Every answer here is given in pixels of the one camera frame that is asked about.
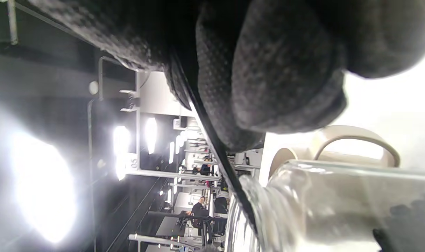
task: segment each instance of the dark gray glove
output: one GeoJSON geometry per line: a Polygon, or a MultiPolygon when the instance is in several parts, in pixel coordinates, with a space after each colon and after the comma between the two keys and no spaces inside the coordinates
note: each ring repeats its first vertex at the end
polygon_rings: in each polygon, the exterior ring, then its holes
{"type": "Polygon", "coordinates": [[[198,89],[232,151],[329,124],[345,70],[386,77],[425,54],[425,0],[30,2],[129,68],[164,71],[184,107],[183,85],[198,89]]]}

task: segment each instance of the fluorescent light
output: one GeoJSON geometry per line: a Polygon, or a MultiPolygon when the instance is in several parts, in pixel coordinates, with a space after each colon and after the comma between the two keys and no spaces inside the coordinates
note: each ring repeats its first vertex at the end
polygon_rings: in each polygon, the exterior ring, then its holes
{"type": "Polygon", "coordinates": [[[116,155],[116,176],[119,180],[126,176],[126,154],[130,145],[130,132],[125,126],[118,126],[113,131],[113,150],[116,155]]]}
{"type": "Polygon", "coordinates": [[[180,136],[177,136],[177,139],[176,139],[176,146],[175,146],[175,153],[176,154],[178,154],[178,153],[180,153],[180,142],[182,142],[181,141],[181,138],[180,138],[180,136]]]}
{"type": "Polygon", "coordinates": [[[153,152],[155,152],[157,133],[158,133],[158,130],[156,127],[155,118],[149,118],[147,120],[146,127],[145,127],[147,149],[149,151],[149,154],[152,154],[153,152]]]}
{"type": "Polygon", "coordinates": [[[173,150],[175,148],[175,143],[174,142],[170,142],[169,145],[169,164],[172,164],[173,162],[173,150]]]}
{"type": "Polygon", "coordinates": [[[113,149],[116,155],[128,152],[130,145],[130,132],[125,126],[118,126],[113,131],[113,149]]]}
{"type": "Polygon", "coordinates": [[[27,134],[12,142],[16,197],[27,221],[50,242],[61,241],[76,217],[73,178],[58,150],[27,134]]]}
{"type": "Polygon", "coordinates": [[[172,189],[167,191],[167,202],[170,204],[172,202],[172,189]]]}
{"type": "Polygon", "coordinates": [[[180,147],[183,147],[183,145],[184,145],[184,141],[183,141],[182,134],[180,134],[180,135],[179,135],[179,139],[180,139],[180,140],[179,140],[179,143],[178,143],[178,144],[180,145],[180,147]]]}
{"type": "Polygon", "coordinates": [[[118,180],[122,180],[126,177],[126,160],[124,158],[124,155],[116,156],[115,169],[118,180]]]}

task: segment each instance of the beige handle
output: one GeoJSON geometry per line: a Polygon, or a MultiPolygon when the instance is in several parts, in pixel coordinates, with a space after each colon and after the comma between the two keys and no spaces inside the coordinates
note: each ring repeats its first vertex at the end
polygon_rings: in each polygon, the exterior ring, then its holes
{"type": "Polygon", "coordinates": [[[318,160],[324,148],[332,142],[342,139],[355,139],[379,145],[384,149],[384,156],[387,158],[389,167],[399,167],[401,164],[399,153],[382,137],[367,129],[354,126],[332,125],[318,131],[309,146],[311,157],[313,160],[318,160]]]}

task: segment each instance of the metal pole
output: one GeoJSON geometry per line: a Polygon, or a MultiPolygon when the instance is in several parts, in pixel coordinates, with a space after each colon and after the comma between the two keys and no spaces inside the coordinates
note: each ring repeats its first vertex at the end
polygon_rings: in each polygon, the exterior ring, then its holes
{"type": "MultiPolygon", "coordinates": [[[[135,88],[136,88],[136,96],[137,98],[141,97],[141,92],[140,92],[140,85],[141,85],[141,80],[139,79],[139,72],[135,72],[135,77],[134,77],[134,82],[135,82],[135,88]]],[[[140,121],[140,113],[141,113],[141,105],[136,107],[136,163],[137,163],[137,167],[138,169],[140,169],[140,151],[139,151],[139,145],[140,145],[140,139],[139,139],[139,134],[140,134],[140,128],[139,128],[139,121],[140,121]]]]}
{"type": "Polygon", "coordinates": [[[171,177],[171,178],[180,177],[182,179],[220,181],[220,177],[193,175],[193,174],[185,174],[185,173],[178,174],[174,172],[151,171],[151,170],[128,170],[126,171],[126,174],[150,176],[150,177],[171,177]]]}
{"type": "Polygon", "coordinates": [[[203,161],[203,160],[195,160],[194,164],[203,164],[203,165],[216,165],[216,162],[211,162],[211,161],[203,161]]]}
{"type": "Polygon", "coordinates": [[[236,164],[234,166],[235,168],[244,169],[244,170],[260,170],[261,168],[259,166],[248,166],[246,164],[236,164]]]}
{"type": "MultiPolygon", "coordinates": [[[[169,186],[174,186],[175,184],[174,183],[169,183],[169,186]]],[[[198,190],[205,190],[205,189],[207,189],[208,187],[207,186],[205,186],[205,185],[183,185],[183,184],[178,184],[177,185],[179,188],[192,188],[192,189],[198,189],[198,190]]]]}
{"type": "Polygon", "coordinates": [[[92,109],[93,109],[93,102],[95,100],[92,99],[88,102],[88,153],[90,156],[90,162],[89,162],[89,169],[90,169],[90,190],[91,190],[91,221],[92,221],[92,227],[93,227],[93,247],[94,252],[97,252],[97,245],[96,245],[96,218],[94,216],[94,172],[93,172],[93,129],[92,129],[92,109]]]}
{"type": "Polygon", "coordinates": [[[185,150],[186,153],[197,153],[197,154],[208,154],[208,152],[203,152],[201,150],[185,150]]]}
{"type": "Polygon", "coordinates": [[[165,245],[171,245],[173,244],[174,246],[188,246],[191,247],[193,249],[200,249],[200,247],[197,247],[195,245],[191,245],[191,244],[185,244],[185,243],[181,243],[181,242],[177,242],[177,241],[171,241],[168,239],[163,239],[163,238],[157,238],[157,237],[151,237],[151,236],[140,236],[137,233],[131,233],[129,234],[129,240],[130,241],[138,241],[138,242],[147,242],[147,243],[152,243],[152,244],[165,244],[165,245]]]}
{"type": "Polygon", "coordinates": [[[175,218],[188,218],[190,220],[211,220],[211,221],[217,221],[217,222],[227,222],[228,219],[225,218],[211,218],[211,217],[200,217],[200,216],[185,216],[185,215],[181,215],[181,214],[174,214],[174,213],[168,213],[168,212],[155,212],[155,211],[148,211],[147,212],[148,215],[153,215],[153,216],[164,216],[164,217],[175,217],[175,218]]]}
{"type": "Polygon", "coordinates": [[[7,10],[9,15],[9,27],[10,27],[10,43],[12,45],[18,44],[18,31],[16,21],[16,8],[15,0],[7,0],[7,10]]]}

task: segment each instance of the glass jar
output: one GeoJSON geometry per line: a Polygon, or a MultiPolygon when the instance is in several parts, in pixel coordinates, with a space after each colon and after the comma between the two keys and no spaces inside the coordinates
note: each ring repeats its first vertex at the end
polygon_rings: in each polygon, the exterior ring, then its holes
{"type": "Polygon", "coordinates": [[[265,188],[241,183],[258,235],[232,199],[225,251],[425,251],[425,173],[288,161],[265,188]]]}

